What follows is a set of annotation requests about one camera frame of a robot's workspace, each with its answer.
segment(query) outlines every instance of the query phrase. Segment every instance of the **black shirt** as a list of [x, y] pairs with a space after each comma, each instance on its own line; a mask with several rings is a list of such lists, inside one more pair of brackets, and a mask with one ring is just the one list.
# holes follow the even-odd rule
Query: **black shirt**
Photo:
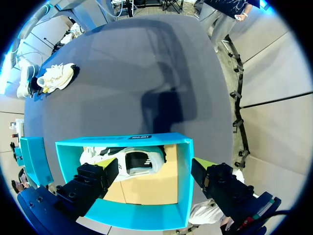
[[204, 0], [204, 2], [231, 18], [242, 14], [247, 3], [260, 8], [259, 0]]

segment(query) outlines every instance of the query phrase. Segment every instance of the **chair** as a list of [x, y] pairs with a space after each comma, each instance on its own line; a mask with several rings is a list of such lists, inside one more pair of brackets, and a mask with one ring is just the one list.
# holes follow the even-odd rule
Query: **chair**
[[180, 5], [177, 2], [178, 0], [165, 0], [163, 4], [163, 11], [165, 11], [169, 6], [173, 6], [176, 12], [179, 14], [182, 11], [182, 5], [184, 4], [184, 0], [181, 0]]

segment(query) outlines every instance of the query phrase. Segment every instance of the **person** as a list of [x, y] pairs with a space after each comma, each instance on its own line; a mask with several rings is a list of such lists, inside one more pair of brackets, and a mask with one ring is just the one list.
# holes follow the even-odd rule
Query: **person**
[[19, 172], [19, 181], [12, 180], [11, 184], [16, 193], [22, 192], [25, 188], [29, 187], [28, 180], [23, 168]]
[[253, 5], [260, 8], [258, 0], [204, 0], [199, 20], [206, 32], [216, 21], [211, 37], [216, 53], [217, 43], [229, 34], [236, 21], [242, 22], [248, 17]]

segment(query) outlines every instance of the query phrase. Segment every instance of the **person's hand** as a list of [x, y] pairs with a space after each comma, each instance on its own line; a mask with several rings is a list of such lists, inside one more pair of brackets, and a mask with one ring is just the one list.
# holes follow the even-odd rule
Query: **person's hand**
[[21, 182], [22, 182], [22, 184], [24, 185], [25, 188], [28, 188], [28, 187], [29, 187], [29, 185], [28, 185], [28, 183], [27, 183], [27, 179], [26, 179], [26, 175], [25, 175], [25, 174], [23, 174], [23, 175], [21, 176]]
[[238, 22], [244, 21], [244, 19], [246, 18], [246, 16], [244, 14], [236, 15], [236, 16], [240, 17], [240, 20], [236, 19], [236, 21], [238, 21]]

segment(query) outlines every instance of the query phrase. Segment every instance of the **box label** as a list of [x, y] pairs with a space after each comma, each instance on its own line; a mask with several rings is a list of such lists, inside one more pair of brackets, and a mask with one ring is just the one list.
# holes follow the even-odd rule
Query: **box label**
[[149, 139], [152, 135], [146, 135], [146, 136], [131, 136], [129, 137], [129, 140], [137, 140], [137, 139]]

